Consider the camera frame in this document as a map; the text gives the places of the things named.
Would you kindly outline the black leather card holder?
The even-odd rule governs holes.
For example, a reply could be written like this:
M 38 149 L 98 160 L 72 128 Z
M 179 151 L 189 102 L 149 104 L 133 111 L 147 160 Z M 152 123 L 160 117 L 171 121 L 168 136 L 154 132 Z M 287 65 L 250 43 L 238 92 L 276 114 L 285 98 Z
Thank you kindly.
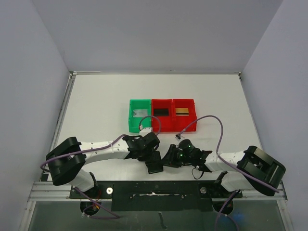
M 148 174 L 155 174 L 164 171 L 161 158 L 147 160 L 145 164 L 147 167 Z

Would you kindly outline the green plastic bin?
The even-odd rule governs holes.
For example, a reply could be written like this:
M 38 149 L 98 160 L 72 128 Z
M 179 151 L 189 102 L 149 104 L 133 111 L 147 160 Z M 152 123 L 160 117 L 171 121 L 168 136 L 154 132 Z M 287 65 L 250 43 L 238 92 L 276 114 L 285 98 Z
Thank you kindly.
M 130 133 L 139 133 L 139 123 L 145 116 L 151 115 L 150 99 L 131 99 L 129 101 L 128 130 Z

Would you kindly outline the red plastic bin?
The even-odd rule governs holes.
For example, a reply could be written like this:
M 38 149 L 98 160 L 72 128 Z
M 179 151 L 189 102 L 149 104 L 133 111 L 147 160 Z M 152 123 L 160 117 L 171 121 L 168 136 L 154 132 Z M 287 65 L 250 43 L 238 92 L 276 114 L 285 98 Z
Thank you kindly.
M 161 123 L 161 132 L 173 131 L 172 99 L 152 99 L 152 115 Z
M 184 128 L 186 132 L 195 132 L 197 124 L 189 124 L 197 119 L 194 99 L 173 99 L 175 107 L 174 131 L 180 132 Z

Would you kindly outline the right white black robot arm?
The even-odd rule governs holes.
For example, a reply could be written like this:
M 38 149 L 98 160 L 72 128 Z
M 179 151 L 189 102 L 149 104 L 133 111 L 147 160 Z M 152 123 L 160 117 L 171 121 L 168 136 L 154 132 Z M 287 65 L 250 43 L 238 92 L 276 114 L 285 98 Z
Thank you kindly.
M 178 145 L 170 145 L 162 159 L 164 166 L 193 166 L 204 173 L 227 172 L 219 180 L 221 186 L 229 191 L 255 189 L 266 196 L 278 192 L 286 168 L 279 161 L 256 146 L 234 153 L 214 154 L 195 147 L 189 139 Z

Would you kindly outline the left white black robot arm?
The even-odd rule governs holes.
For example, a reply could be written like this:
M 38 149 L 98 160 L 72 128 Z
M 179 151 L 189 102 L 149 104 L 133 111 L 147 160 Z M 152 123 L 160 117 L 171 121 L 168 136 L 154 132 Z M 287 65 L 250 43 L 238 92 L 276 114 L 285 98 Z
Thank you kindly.
M 163 171 L 158 151 L 160 140 L 153 132 L 146 135 L 120 135 L 113 141 L 81 142 L 76 137 L 64 140 L 46 155 L 43 166 L 55 186 L 70 184 L 82 192 L 98 186 L 94 174 L 83 166 L 109 159 L 137 159 L 146 164 L 149 174 Z

